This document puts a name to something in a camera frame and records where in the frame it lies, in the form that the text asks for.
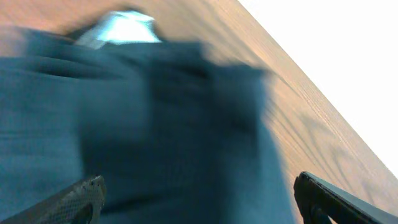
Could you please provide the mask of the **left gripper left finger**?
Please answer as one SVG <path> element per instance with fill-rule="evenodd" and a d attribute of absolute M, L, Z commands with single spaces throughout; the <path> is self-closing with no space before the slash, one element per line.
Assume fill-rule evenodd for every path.
<path fill-rule="evenodd" d="M 1 224 L 97 224 L 105 197 L 104 178 L 94 175 L 3 220 Z"/>

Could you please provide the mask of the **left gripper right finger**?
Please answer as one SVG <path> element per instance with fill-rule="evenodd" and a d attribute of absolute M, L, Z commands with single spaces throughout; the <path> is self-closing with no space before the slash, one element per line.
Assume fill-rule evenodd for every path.
<path fill-rule="evenodd" d="M 294 197 L 304 224 L 397 224 L 396 216 L 307 171 L 296 177 Z"/>

